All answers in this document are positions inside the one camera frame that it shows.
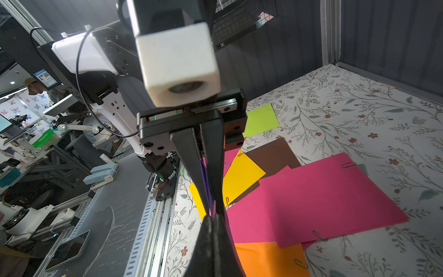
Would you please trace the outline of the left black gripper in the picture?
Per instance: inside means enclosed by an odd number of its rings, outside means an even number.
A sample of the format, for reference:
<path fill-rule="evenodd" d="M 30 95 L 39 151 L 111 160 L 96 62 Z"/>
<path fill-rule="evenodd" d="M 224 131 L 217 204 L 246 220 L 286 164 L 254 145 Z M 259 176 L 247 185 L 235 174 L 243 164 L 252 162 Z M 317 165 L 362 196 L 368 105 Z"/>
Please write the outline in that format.
<path fill-rule="evenodd" d="M 224 143 L 229 150 L 240 146 L 248 118 L 247 103 L 243 90 L 236 88 L 196 103 L 155 108 L 137 114 L 141 145 L 157 156 L 176 150 L 197 188 L 206 213 L 208 202 L 200 160 L 205 155 L 216 203 L 215 214 L 224 215 Z"/>

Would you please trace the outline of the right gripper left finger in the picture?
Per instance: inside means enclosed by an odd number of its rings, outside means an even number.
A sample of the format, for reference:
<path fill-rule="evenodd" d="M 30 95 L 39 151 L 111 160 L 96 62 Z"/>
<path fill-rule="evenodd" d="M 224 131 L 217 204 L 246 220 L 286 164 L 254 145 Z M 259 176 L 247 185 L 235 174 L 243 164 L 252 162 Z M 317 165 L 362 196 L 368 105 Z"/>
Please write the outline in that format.
<path fill-rule="evenodd" d="M 213 277 L 213 220 L 205 216 L 184 277 Z"/>

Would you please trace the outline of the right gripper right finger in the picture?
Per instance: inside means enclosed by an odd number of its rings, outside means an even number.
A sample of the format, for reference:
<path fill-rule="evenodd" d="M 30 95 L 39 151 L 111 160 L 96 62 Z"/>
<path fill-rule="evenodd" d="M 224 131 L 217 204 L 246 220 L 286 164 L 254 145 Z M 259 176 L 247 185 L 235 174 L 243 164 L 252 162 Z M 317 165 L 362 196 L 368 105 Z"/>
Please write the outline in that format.
<path fill-rule="evenodd" d="M 219 214 L 213 219 L 213 275 L 215 277 L 244 277 L 235 246 Z"/>

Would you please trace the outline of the orange paper sheet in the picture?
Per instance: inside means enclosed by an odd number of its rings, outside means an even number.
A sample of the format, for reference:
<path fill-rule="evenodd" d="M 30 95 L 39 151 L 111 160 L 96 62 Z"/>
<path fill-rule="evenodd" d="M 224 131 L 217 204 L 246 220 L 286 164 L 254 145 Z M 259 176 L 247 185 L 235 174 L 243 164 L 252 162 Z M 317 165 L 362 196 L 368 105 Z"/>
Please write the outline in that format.
<path fill-rule="evenodd" d="M 280 248 L 276 242 L 235 245 L 247 277 L 308 277 L 301 244 Z"/>

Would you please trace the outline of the purple paper sheet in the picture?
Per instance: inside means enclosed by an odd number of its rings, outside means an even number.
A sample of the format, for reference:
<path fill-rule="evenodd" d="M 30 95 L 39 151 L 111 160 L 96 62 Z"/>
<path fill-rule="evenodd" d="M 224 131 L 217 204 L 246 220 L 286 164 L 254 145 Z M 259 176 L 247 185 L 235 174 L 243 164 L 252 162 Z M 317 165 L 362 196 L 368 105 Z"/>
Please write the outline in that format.
<path fill-rule="evenodd" d="M 211 188 L 210 179 L 209 179 L 209 175 L 208 175 L 208 172 L 207 172 L 207 167 L 205 165 L 204 158 L 202 158 L 200 160 L 200 164 L 201 164 L 201 170 L 202 170 L 202 173 L 203 173 L 205 195 L 206 195 L 206 199 L 207 199 L 207 202 L 208 202 L 207 214 L 210 217 L 214 217 L 215 212 L 216 212 L 216 206 L 215 206 L 216 203 L 215 203 L 215 201 L 213 199 L 212 188 Z"/>

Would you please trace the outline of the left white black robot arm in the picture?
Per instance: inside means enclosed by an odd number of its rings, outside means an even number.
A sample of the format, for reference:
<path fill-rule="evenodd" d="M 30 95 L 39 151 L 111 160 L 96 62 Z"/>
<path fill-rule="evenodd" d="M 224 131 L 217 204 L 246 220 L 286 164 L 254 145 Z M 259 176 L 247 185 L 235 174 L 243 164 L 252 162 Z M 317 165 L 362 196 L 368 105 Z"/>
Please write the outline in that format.
<path fill-rule="evenodd" d="M 247 100 L 223 91 L 206 23 L 133 36 L 120 23 L 38 48 L 68 91 L 125 136 L 164 178 L 176 153 L 203 206 L 222 214 L 224 153 L 243 143 Z"/>

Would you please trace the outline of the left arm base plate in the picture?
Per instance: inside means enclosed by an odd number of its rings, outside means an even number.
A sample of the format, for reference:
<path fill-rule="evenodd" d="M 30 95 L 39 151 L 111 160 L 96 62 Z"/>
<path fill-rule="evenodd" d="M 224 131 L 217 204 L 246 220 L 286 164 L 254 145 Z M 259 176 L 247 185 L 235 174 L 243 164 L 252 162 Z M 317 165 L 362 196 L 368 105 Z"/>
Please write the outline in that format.
<path fill-rule="evenodd" d="M 162 180 L 156 174 L 154 175 L 152 182 L 148 187 L 151 200 L 162 202 L 174 197 L 179 173 L 179 164 L 173 164 L 173 167 L 174 171 L 172 176 L 166 180 Z"/>

